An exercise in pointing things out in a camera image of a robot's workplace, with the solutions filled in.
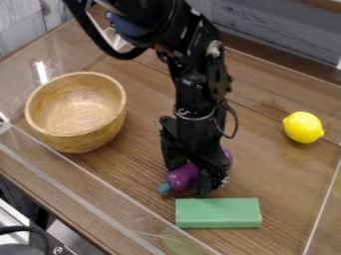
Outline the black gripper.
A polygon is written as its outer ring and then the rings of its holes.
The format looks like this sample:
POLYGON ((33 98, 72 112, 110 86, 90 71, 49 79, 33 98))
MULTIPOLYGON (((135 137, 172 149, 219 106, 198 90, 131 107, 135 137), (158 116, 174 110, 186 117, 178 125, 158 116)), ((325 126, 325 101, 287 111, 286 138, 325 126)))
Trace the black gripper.
MULTIPOLYGON (((218 154, 225 121, 225 111, 213 111, 198 119, 160 117, 162 153, 168 171, 184 165, 195 153, 203 156, 218 154)), ((194 190, 200 198, 229 183, 229 170, 230 167, 199 169, 194 190)))

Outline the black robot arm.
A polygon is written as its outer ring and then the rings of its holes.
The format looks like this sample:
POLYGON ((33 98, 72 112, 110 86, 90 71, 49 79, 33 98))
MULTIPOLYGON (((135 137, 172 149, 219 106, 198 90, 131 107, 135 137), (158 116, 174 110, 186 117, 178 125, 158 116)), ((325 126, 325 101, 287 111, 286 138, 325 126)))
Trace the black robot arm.
POLYGON ((119 60, 152 49, 168 65, 175 88, 172 115, 160 117, 166 167, 198 168, 194 193, 205 197, 229 182, 231 160, 221 140, 233 76, 225 64, 219 32, 184 0, 63 0, 85 34, 119 60))

